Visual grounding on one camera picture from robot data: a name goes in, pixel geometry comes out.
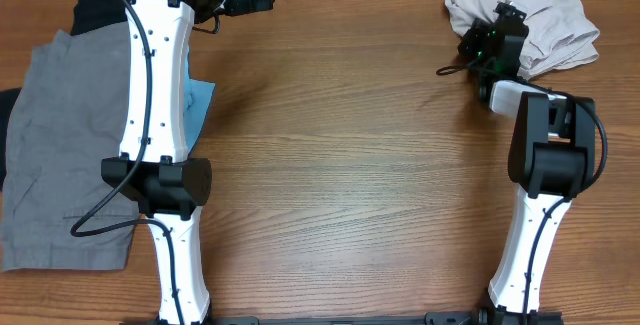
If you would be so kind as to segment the beige shorts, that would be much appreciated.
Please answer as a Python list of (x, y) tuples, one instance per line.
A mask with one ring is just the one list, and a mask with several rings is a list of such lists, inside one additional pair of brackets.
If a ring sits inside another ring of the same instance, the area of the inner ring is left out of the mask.
[(580, 0), (445, 0), (453, 31), (462, 36), (475, 19), (493, 22), (500, 2), (513, 2), (526, 13), (529, 27), (518, 74), (531, 79), (599, 59), (594, 41), (600, 30), (587, 19)]

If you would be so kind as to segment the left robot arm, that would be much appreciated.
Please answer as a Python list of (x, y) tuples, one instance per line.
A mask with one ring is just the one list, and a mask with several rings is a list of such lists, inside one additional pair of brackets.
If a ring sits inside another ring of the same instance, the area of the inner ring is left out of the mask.
[(220, 16), (269, 11), (275, 0), (123, 0), (129, 25), (130, 80), (119, 153), (101, 176), (137, 203), (153, 234), (162, 302), (158, 324), (210, 324), (211, 297), (201, 261), (200, 217), (211, 164), (189, 155), (185, 83), (189, 39)]

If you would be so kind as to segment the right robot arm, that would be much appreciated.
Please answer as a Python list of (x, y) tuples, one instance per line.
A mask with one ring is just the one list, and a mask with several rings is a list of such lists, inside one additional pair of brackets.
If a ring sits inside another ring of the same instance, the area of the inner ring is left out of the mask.
[(560, 324), (540, 312), (540, 285), (558, 227), (572, 201), (601, 175), (607, 138), (588, 97), (534, 85), (519, 76), (529, 34), (525, 12), (501, 2), (493, 22), (475, 19), (458, 47), (477, 78), (479, 98), (515, 121), (508, 176), (515, 205), (498, 269), (472, 324)]

